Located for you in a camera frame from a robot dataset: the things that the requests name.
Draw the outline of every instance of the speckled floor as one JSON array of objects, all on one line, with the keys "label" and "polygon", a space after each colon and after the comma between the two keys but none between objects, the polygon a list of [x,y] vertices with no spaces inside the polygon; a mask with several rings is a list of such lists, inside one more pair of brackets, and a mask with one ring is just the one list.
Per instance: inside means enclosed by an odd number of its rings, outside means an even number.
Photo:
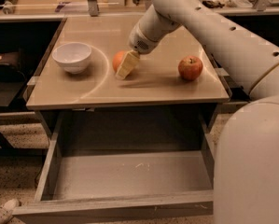
[{"label": "speckled floor", "polygon": [[[219,115],[211,131],[214,142],[230,115]],[[14,147],[47,148],[49,141],[37,119],[33,116],[18,116],[9,120],[0,117],[0,132]],[[40,176],[43,160],[41,157],[0,157],[0,205],[7,200],[17,198],[22,205],[32,202],[35,196],[36,184]],[[23,224],[13,218],[9,223]],[[180,217],[145,221],[133,221],[129,224],[147,223],[186,223],[212,224],[213,217]]]}]

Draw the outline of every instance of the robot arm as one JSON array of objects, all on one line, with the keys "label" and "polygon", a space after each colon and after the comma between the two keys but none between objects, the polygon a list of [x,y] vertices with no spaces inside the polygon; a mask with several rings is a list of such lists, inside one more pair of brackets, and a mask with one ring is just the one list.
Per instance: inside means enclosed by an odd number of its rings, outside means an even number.
[{"label": "robot arm", "polygon": [[214,222],[279,223],[279,48],[200,0],[152,3],[130,35],[134,50],[148,54],[166,34],[183,25],[258,100],[236,112],[220,135]]},{"label": "robot arm", "polygon": [[279,94],[279,48],[205,7],[201,0],[152,0],[130,46],[148,54],[179,25],[189,30],[254,100]]}]

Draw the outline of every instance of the white bowl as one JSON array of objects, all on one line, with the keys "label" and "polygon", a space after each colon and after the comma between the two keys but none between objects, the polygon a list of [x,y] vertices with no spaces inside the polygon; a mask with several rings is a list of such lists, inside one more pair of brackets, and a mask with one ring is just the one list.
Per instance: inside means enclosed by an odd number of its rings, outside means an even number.
[{"label": "white bowl", "polygon": [[56,48],[52,57],[66,72],[78,74],[90,64],[91,47],[80,42],[67,43]]}]

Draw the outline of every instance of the red apple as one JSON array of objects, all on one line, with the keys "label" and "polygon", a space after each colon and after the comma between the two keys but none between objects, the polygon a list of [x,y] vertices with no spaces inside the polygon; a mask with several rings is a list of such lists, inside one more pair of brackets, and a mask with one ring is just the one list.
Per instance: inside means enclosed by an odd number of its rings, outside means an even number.
[{"label": "red apple", "polygon": [[186,56],[178,65],[179,75],[185,80],[195,80],[202,73],[202,60],[196,56]]}]

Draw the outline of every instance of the drawer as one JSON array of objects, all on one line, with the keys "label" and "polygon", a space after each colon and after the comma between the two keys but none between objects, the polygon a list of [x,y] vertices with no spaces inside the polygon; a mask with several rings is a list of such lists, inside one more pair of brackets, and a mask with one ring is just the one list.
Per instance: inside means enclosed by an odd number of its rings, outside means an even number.
[{"label": "drawer", "polygon": [[213,157],[197,105],[63,111],[25,223],[213,213]]}]

